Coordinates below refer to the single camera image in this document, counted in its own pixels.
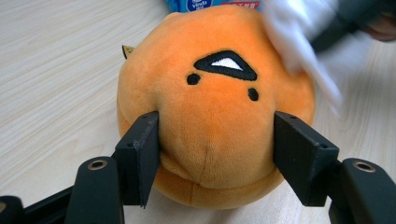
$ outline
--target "light wood surface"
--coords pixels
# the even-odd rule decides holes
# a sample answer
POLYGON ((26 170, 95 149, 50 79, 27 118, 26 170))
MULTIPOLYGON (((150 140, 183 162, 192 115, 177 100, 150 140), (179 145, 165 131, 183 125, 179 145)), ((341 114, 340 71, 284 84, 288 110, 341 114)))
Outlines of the light wood surface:
MULTIPOLYGON (((0 195, 25 206, 73 185, 86 160, 109 156, 121 45, 136 46, 169 13, 165 0, 0 2, 0 195)), ((396 46, 374 43, 342 82, 337 118, 318 92, 314 127, 396 180, 396 46)), ((284 182, 239 209, 187 207, 152 191, 125 207, 126 223, 329 223, 328 206, 303 207, 284 182)))

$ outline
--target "stuffed animal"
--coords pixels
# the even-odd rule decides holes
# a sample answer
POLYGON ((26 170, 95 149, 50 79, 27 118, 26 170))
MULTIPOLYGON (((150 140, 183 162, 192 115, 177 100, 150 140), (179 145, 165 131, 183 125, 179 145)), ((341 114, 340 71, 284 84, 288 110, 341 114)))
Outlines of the stuffed animal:
POLYGON ((229 209, 282 182, 273 162, 274 114, 312 123, 314 84, 304 72, 288 74, 257 10, 170 14, 127 56, 120 135, 159 111, 158 191, 186 205, 229 209))

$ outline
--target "black embroidered eye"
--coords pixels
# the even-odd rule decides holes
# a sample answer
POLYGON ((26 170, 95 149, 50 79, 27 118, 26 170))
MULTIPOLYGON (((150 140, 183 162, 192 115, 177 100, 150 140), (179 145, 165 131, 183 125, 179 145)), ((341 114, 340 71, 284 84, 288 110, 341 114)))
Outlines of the black embroidered eye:
POLYGON ((191 74, 187 76, 187 83, 189 85, 196 85, 198 84, 199 80, 201 80, 201 77, 197 74, 191 74))
POLYGON ((254 88, 248 89, 247 90, 247 95, 248 95, 248 98, 250 98, 251 101, 258 101, 259 100, 259 93, 254 88))

